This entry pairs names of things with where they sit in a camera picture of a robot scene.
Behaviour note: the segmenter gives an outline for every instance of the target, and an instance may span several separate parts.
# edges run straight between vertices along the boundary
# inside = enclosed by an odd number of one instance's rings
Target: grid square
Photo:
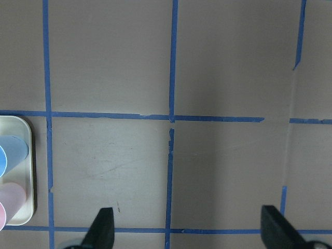
[[[46,152],[46,118],[24,117],[35,140],[37,206],[31,220],[25,226],[48,226],[48,185]]]
[[[56,111],[168,114],[172,1],[50,0]]]
[[[287,124],[177,122],[172,228],[259,229],[280,206]]]
[[[179,1],[176,114],[288,118],[300,4]]]
[[[172,234],[171,249],[265,249],[259,234]]]
[[[307,1],[302,57],[297,68],[297,118],[332,118],[331,12],[330,1]]]
[[[84,232],[56,232],[56,247],[84,238]],[[164,249],[163,233],[115,233],[113,249]]]
[[[331,229],[331,125],[293,125],[286,217],[297,229]]]
[[[44,231],[1,231],[2,249],[49,248],[48,232]]]
[[[45,110],[42,1],[1,1],[0,106]]]
[[[117,227],[163,228],[168,121],[53,119],[56,226],[89,227],[111,206]]]

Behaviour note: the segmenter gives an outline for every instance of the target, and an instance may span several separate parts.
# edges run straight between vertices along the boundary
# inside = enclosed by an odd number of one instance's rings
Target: plastic tray
[[[32,134],[29,125],[15,116],[0,116],[0,135],[15,135],[22,138],[29,147],[25,160],[0,178],[0,184],[15,182],[26,191],[26,203],[8,222],[8,226],[21,226],[27,223],[34,213]]]

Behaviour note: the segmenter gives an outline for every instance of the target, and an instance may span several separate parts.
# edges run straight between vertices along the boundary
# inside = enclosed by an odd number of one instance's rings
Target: blue tape grid
[[[307,0],[302,0],[296,63],[301,60],[303,31],[305,22],[305,8]],[[172,36],[171,36],[171,61],[170,61],[170,92],[169,92],[169,115],[140,115],[140,114],[119,114],[119,113],[80,113],[80,112],[53,112],[51,109],[51,88],[50,88],[50,67],[49,67],[49,30],[48,30],[48,0],[43,0],[43,42],[44,42],[44,71],[45,71],[45,101],[46,111],[30,110],[0,110],[0,115],[15,116],[39,116],[46,117],[47,121],[47,169],[48,169],[48,211],[49,226],[6,226],[4,230],[17,231],[48,231],[49,246],[54,249],[54,232],[87,232],[86,227],[55,227],[53,210],[53,170],[52,170],[52,117],[73,117],[73,118],[114,118],[114,119],[146,119],[146,120],[169,120],[175,121],[215,121],[215,122],[262,122],[264,117],[216,117],[216,116],[186,116],[174,115],[174,95],[175,95],[175,66],[176,66],[176,36],[177,36],[177,11],[178,0],[173,0],[172,9]],[[332,125],[332,119],[300,119],[291,118],[289,123],[296,124],[319,124]],[[168,181],[167,181],[167,208],[165,228],[116,228],[115,232],[120,233],[164,233],[165,248],[170,248],[170,234],[259,234],[259,229],[171,229],[171,209],[172,209],[172,176],[173,176],[173,149],[174,149],[174,129],[170,130],[169,141],[169,161],[168,161]],[[283,186],[281,195],[280,211],[285,214],[287,197],[287,187]],[[299,230],[302,234],[332,234],[332,230]]]

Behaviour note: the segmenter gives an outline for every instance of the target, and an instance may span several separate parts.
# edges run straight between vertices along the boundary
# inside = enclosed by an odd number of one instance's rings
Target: pink cup
[[[17,183],[0,185],[0,231],[25,204],[25,190]]]

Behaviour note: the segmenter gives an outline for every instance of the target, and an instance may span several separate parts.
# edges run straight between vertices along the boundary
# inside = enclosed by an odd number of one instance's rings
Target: cup opening
[[[0,202],[0,231],[5,227],[6,225],[6,219],[7,219],[7,214],[4,206]]]
[[[0,177],[2,177],[7,168],[7,156],[4,149],[0,146]]]

